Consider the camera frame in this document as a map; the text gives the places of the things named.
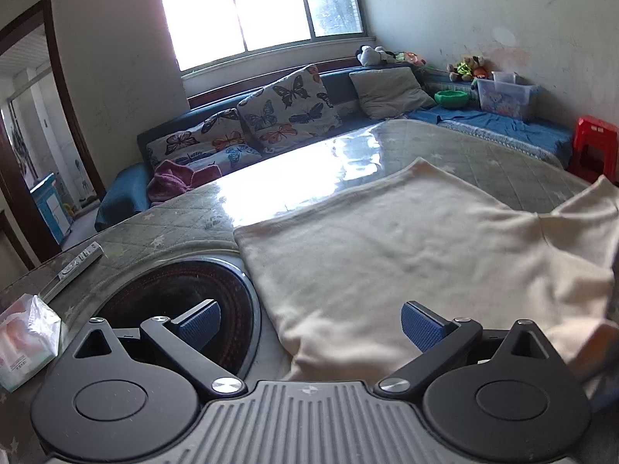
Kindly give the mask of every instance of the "blue cabinet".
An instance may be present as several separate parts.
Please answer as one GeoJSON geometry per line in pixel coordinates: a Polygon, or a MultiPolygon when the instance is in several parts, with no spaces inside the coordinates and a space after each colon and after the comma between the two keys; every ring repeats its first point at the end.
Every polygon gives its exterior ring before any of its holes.
{"type": "Polygon", "coordinates": [[[36,202],[45,223],[51,230],[56,242],[61,244],[69,234],[72,219],[63,208],[63,202],[54,188],[54,174],[51,173],[44,180],[30,190],[30,195],[36,202]]]}

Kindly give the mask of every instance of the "sofa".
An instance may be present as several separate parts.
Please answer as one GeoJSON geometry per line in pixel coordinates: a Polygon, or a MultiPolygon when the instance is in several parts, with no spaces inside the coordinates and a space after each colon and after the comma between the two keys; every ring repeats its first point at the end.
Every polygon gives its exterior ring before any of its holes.
{"type": "MultiPolygon", "coordinates": [[[[328,130],[314,140],[304,142],[304,144],[300,146],[375,124],[376,120],[370,119],[361,111],[357,91],[349,77],[349,73],[383,68],[410,68],[417,82],[423,87],[423,77],[420,70],[408,63],[396,63],[374,67],[359,66],[321,73],[321,81],[329,94],[331,103],[335,106],[337,113],[342,119],[342,125],[335,129],[328,130]]],[[[175,119],[138,134],[137,146],[142,154],[143,162],[131,165],[118,173],[114,183],[112,183],[101,202],[97,219],[95,220],[95,229],[101,232],[151,207],[152,204],[147,195],[147,185],[153,177],[154,169],[151,164],[151,155],[149,155],[149,148],[147,145],[177,131],[192,128],[216,113],[232,109],[236,107],[239,102],[246,99],[249,95],[255,94],[259,90],[260,89],[256,88],[251,91],[241,92],[240,94],[200,106],[175,119]]],[[[243,128],[243,133],[247,136],[251,136],[250,128],[242,119],[241,126],[243,128]]]]}

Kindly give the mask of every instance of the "window sill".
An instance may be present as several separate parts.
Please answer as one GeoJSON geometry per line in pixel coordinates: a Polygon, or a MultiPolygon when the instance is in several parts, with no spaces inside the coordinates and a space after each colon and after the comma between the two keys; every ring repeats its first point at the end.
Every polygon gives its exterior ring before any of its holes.
{"type": "Polygon", "coordinates": [[[187,73],[186,75],[182,75],[181,78],[182,80],[189,80],[190,78],[194,78],[194,77],[199,77],[205,73],[210,73],[210,72],[214,72],[217,70],[220,70],[222,68],[227,68],[230,67],[232,65],[237,65],[237,64],[241,64],[247,61],[255,61],[255,60],[259,60],[261,58],[264,57],[268,57],[270,55],[277,55],[277,54],[281,54],[283,52],[293,52],[293,51],[299,51],[299,50],[303,50],[303,49],[312,49],[312,48],[316,48],[316,47],[324,47],[324,46],[328,46],[328,45],[333,45],[333,44],[341,44],[341,43],[358,43],[359,41],[363,41],[366,40],[369,43],[374,43],[376,41],[376,37],[375,36],[366,36],[366,37],[355,37],[355,38],[343,38],[343,39],[339,39],[339,40],[325,40],[325,41],[320,41],[320,42],[312,42],[312,43],[307,43],[307,44],[301,44],[301,45],[293,45],[293,46],[286,46],[286,47],[282,47],[280,49],[273,49],[272,51],[264,51],[264,52],[258,52],[256,54],[251,54],[251,55],[245,55],[243,57],[237,57],[228,61],[224,61],[222,63],[218,63],[218,64],[213,64],[211,66],[207,66],[201,70],[197,70],[196,72],[191,72],[191,73],[187,73]]]}

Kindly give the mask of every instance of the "tissue packet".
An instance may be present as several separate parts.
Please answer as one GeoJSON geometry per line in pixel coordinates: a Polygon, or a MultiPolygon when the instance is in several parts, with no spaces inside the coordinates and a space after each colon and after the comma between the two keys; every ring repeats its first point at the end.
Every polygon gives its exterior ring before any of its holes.
{"type": "Polygon", "coordinates": [[[61,320],[38,296],[0,314],[0,385],[13,392],[58,355],[61,320]]]}

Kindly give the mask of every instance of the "remote control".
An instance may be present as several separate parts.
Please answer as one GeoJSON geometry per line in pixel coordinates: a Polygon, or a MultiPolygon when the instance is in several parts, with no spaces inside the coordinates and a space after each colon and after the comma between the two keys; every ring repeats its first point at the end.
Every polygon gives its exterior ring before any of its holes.
{"type": "Polygon", "coordinates": [[[46,303],[50,303],[58,293],[77,276],[79,276],[93,261],[103,255],[103,249],[98,242],[93,242],[84,251],[69,262],[50,283],[43,288],[39,297],[46,303]]]}

